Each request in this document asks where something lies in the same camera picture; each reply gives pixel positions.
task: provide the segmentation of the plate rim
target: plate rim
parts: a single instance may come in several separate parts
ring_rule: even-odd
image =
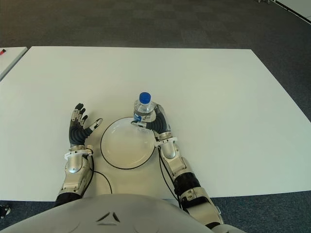
[[[122,119],[125,119],[125,118],[133,118],[133,117],[132,117],[132,116],[122,117],[122,118],[120,118],[120,119],[115,120],[115,121],[112,122],[110,125],[108,125],[108,127],[105,129],[105,131],[104,131],[104,133],[103,133],[103,135],[102,135],[101,142],[100,142],[100,148],[101,148],[102,157],[105,159],[105,161],[106,161],[110,166],[115,167],[115,168],[117,168],[117,169],[121,169],[121,170],[131,170],[131,169],[135,169],[135,168],[140,167],[140,166],[142,166],[143,164],[145,164],[145,163],[151,158],[151,156],[153,155],[153,153],[154,153],[156,147],[154,146],[154,149],[153,149],[153,151],[151,152],[151,154],[150,154],[150,156],[148,157],[148,159],[147,159],[145,162],[143,162],[142,164],[140,164],[140,165],[138,165],[138,166],[136,166],[136,167],[131,167],[131,168],[118,167],[118,166],[115,166],[115,165],[111,164],[109,161],[107,161],[107,159],[106,159],[105,156],[104,156],[103,149],[102,149],[102,141],[103,141],[104,134],[105,134],[105,132],[109,129],[109,127],[110,127],[112,124],[114,124],[114,123],[117,122],[118,120],[122,120]]]

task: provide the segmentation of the gray carpet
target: gray carpet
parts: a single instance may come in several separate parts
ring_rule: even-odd
[[[0,0],[2,47],[252,49],[311,120],[311,25],[255,0]],[[250,233],[311,232],[311,192],[217,198]],[[0,229],[46,209],[12,202]]]

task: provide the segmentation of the white plate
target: white plate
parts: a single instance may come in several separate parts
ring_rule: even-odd
[[[145,163],[155,149],[153,131],[131,124],[132,117],[119,119],[104,132],[101,150],[104,159],[121,169],[136,168]]]

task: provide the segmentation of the bottle label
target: bottle label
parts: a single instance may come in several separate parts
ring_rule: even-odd
[[[134,120],[141,121],[141,116],[134,113]]]

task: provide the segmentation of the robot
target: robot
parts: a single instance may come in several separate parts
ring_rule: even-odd
[[[132,124],[154,131],[155,146],[174,185],[180,208],[143,195],[104,194],[82,198],[94,173],[92,146],[85,146],[85,140],[103,121],[100,118],[84,129],[87,119],[87,115],[82,117],[84,112],[81,103],[72,112],[70,150],[65,154],[66,176],[54,208],[10,226],[2,233],[245,233],[224,224],[219,209],[180,155],[177,138],[173,137],[159,104],[155,107],[153,122],[132,121]]]

